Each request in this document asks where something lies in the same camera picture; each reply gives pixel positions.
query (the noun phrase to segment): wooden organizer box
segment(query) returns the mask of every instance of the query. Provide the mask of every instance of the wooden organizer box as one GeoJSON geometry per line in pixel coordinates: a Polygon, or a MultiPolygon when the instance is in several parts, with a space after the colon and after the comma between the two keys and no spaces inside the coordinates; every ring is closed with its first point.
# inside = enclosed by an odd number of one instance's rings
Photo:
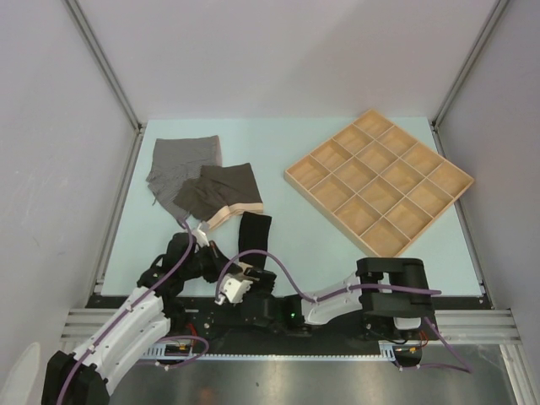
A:
{"type": "Polygon", "coordinates": [[[399,256],[474,182],[369,110],[285,171],[367,255],[399,256]]]}

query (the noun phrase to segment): purple cable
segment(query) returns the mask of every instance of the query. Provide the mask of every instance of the purple cable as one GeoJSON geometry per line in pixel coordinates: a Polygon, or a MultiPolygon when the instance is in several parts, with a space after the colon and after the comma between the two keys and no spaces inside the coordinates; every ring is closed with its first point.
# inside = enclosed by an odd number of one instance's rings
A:
{"type": "MultiPolygon", "coordinates": [[[[132,308],[134,308],[135,306],[137,306],[142,300],[144,300],[146,297],[148,297],[150,294],[152,294],[161,284],[163,284],[165,281],[167,281],[167,279],[173,275],[173,273],[178,270],[178,267],[180,267],[182,265],[182,263],[187,259],[187,256],[189,255],[189,253],[191,252],[192,248],[193,248],[193,234],[192,234],[192,230],[189,228],[189,225],[187,224],[187,222],[180,218],[180,221],[181,221],[181,225],[183,226],[183,228],[187,231],[187,234],[189,236],[189,244],[187,246],[187,249],[186,251],[184,252],[184,254],[182,255],[182,257],[180,258],[180,260],[178,261],[178,263],[173,266],[173,268],[160,280],[158,281],[156,284],[154,284],[150,289],[148,289],[148,291],[146,291],[144,294],[141,294],[140,297],[138,297],[136,300],[133,301],[132,303],[132,308]]],[[[130,311],[129,310],[124,310],[120,313],[120,315],[113,321],[111,322],[111,324],[103,331],[103,333],[101,333],[97,339],[95,339],[94,341],[94,347],[97,347],[101,342],[103,342],[103,339],[105,339],[109,333],[111,333],[111,331],[116,327],[116,325],[118,325],[120,323],[120,321],[122,319],[124,319],[124,317],[129,313],[130,311]]],[[[60,394],[58,394],[58,399],[57,399],[57,405],[62,405],[62,402],[64,400],[64,397],[66,395],[66,392],[68,391],[68,387],[69,387],[69,384],[71,382],[71,380],[73,379],[73,377],[75,376],[75,373],[77,372],[78,368],[81,366],[81,364],[88,358],[88,356],[90,356],[92,354],[92,350],[90,350],[90,348],[87,348],[86,349],[86,352],[84,352],[84,354],[81,356],[81,358],[79,360],[77,360],[77,363],[75,363],[75,365],[73,366],[73,368],[71,369],[71,371],[69,372],[69,374],[67,375],[67,378],[66,380],[64,381],[63,385],[62,385],[62,389],[60,390],[60,394]]]]}
{"type": "MultiPolygon", "coordinates": [[[[219,286],[223,282],[223,278],[225,277],[225,274],[227,273],[227,270],[229,270],[229,267],[231,267],[232,264],[236,260],[240,259],[241,257],[244,257],[246,255],[251,255],[251,254],[264,255],[264,256],[268,256],[271,259],[273,259],[278,264],[278,266],[281,268],[281,270],[283,271],[283,273],[285,274],[285,276],[289,280],[290,284],[293,286],[293,289],[294,289],[294,291],[296,291],[296,294],[298,294],[302,299],[304,299],[304,300],[306,300],[308,302],[311,302],[312,304],[315,304],[316,302],[329,300],[329,299],[331,299],[333,297],[336,297],[336,296],[338,296],[340,294],[344,294],[344,293],[347,292],[346,288],[338,289],[336,291],[333,291],[331,293],[323,295],[322,297],[319,297],[319,298],[317,298],[315,300],[315,299],[311,298],[309,295],[306,295],[302,291],[300,291],[300,289],[298,288],[298,285],[296,285],[296,283],[294,282],[293,278],[291,277],[291,275],[290,275],[289,271],[287,270],[287,268],[285,267],[285,265],[283,263],[281,263],[281,261],[277,257],[275,257],[272,253],[270,253],[269,251],[262,251],[260,249],[250,249],[249,251],[243,251],[242,253],[239,253],[238,255],[232,257],[227,262],[227,264],[225,264],[225,266],[221,270],[221,273],[219,274],[219,277],[218,277],[218,283],[216,285],[216,294],[214,296],[216,300],[218,300],[218,298],[219,298],[219,286]]],[[[402,293],[411,293],[411,294],[424,294],[424,295],[439,295],[439,294],[442,294],[442,292],[440,290],[438,290],[438,289],[415,289],[413,287],[402,287],[401,285],[390,285],[390,284],[369,284],[369,283],[367,283],[367,284],[356,284],[356,285],[352,285],[349,289],[389,289],[390,291],[398,291],[398,292],[402,292],[402,293]]]]}
{"type": "Polygon", "coordinates": [[[419,369],[452,369],[452,370],[458,370],[463,371],[464,373],[472,374],[473,368],[472,366],[442,337],[440,332],[437,330],[437,327],[431,322],[431,320],[425,316],[424,322],[428,324],[429,329],[433,331],[433,333],[437,336],[437,338],[444,344],[444,346],[448,349],[448,351],[459,361],[463,367],[459,367],[457,365],[452,364],[442,364],[442,363],[427,363],[427,364],[419,364],[416,366],[410,366],[410,367],[403,367],[401,366],[397,361],[394,362],[394,365],[396,367],[399,367],[399,370],[419,370],[419,369]]]}
{"type": "MultiPolygon", "coordinates": [[[[210,349],[210,343],[208,343],[208,340],[206,340],[204,337],[200,336],[193,336],[193,335],[179,335],[179,336],[168,336],[160,339],[158,342],[168,342],[170,340],[197,340],[198,342],[204,343],[204,350],[196,354],[195,356],[191,357],[188,360],[184,360],[179,364],[171,364],[169,365],[169,369],[179,369],[185,365],[190,365],[195,360],[202,357],[204,354],[208,353],[208,350],[210,349]]],[[[141,365],[155,365],[154,361],[142,361],[139,364],[141,365]]]]}

